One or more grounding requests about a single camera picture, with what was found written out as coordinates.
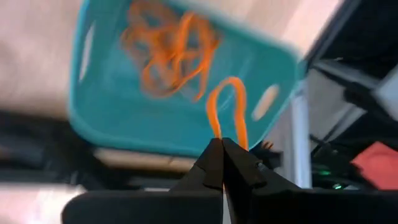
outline red cloth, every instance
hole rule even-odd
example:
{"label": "red cloth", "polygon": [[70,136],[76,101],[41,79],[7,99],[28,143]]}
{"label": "red cloth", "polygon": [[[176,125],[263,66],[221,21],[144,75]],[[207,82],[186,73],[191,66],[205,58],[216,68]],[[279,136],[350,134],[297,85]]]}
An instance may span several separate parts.
{"label": "red cloth", "polygon": [[375,142],[351,161],[378,189],[398,189],[398,152]]}

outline teal plastic basket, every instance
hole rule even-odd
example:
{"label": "teal plastic basket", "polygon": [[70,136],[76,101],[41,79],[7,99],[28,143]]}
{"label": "teal plastic basket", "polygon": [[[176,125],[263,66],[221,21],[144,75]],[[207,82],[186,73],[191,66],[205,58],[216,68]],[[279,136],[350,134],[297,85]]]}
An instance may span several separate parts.
{"label": "teal plastic basket", "polygon": [[[120,35],[128,25],[130,3],[131,0],[86,0],[81,7],[70,75],[69,116],[75,131],[99,146],[199,156],[214,137],[205,111],[207,96],[220,81],[236,76],[247,91],[249,147],[261,141],[303,75],[302,63],[295,55],[203,8],[182,1],[165,2],[179,13],[189,9],[204,15],[222,40],[211,66],[206,94],[199,101],[193,103],[186,96],[190,89],[156,99],[142,91],[141,69],[134,66],[120,43]],[[253,121],[252,111],[271,85],[279,86],[279,94],[265,116]],[[236,140],[234,106],[234,91],[227,87],[218,98],[218,117],[223,137]]]}

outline red object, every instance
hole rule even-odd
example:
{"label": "red object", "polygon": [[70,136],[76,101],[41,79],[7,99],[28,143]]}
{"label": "red object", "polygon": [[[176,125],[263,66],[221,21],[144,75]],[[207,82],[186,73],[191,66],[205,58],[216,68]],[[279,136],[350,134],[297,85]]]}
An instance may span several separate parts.
{"label": "red object", "polygon": [[361,168],[361,175],[378,189],[398,189],[398,152],[375,142],[351,161]]}

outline beige floor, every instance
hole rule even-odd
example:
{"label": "beige floor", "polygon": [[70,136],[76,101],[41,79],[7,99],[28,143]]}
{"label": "beige floor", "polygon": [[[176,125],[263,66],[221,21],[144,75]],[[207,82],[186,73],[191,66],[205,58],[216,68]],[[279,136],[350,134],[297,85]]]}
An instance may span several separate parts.
{"label": "beige floor", "polygon": [[[305,55],[342,0],[174,1],[200,2]],[[0,110],[67,119],[70,52],[80,4],[81,0],[0,0]],[[126,163],[158,160],[151,158],[132,154]],[[176,164],[173,158],[158,161]]]}

